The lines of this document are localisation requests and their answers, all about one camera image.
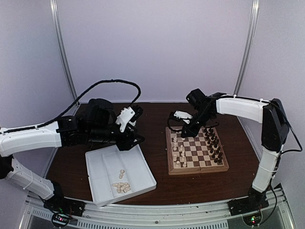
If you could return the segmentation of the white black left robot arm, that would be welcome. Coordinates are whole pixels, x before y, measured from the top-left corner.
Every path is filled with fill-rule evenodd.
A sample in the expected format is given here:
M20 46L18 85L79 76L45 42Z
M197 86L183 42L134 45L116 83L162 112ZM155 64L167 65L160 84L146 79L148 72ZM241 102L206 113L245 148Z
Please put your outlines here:
M13 155L34 149L93 143L114 143L120 151L128 151L144 141L135 127L142 114L143 109L138 105L128 106L115 114L111 102L91 99L85 111L75 116L60 115L49 124L3 128L0 132L0 178L13 180L50 202L58 212L64 212L69 204L60 184L33 173Z

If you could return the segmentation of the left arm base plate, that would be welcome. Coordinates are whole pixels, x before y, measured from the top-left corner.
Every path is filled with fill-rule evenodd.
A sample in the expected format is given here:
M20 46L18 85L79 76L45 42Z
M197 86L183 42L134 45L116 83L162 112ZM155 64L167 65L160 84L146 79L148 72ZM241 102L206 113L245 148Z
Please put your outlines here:
M61 201L42 200L44 207L53 213L62 213L67 216L81 217L84 212L85 202L64 198Z

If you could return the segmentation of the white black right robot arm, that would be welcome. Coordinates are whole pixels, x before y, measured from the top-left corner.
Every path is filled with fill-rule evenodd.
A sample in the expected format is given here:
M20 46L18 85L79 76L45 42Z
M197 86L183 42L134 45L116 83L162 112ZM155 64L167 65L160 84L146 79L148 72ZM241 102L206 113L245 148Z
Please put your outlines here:
M174 112L175 118L185 122L182 137L195 137L199 129L217 114L242 117L262 125L262 157L248 197L244 200L247 210L255 210L262 204L265 192L278 170L280 155L289 133L281 101L241 98L225 93L207 96L200 89L192 90L186 99L197 112L194 115Z

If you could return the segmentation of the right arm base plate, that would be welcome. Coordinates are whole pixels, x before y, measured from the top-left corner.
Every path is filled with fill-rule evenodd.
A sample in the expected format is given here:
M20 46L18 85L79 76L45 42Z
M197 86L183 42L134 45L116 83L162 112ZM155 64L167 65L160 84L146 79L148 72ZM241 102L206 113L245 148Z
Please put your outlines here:
M231 216L258 211L268 206L269 202L266 198L263 198L261 201L256 202L250 199L249 197L244 197L240 199L232 199L228 202L228 208Z

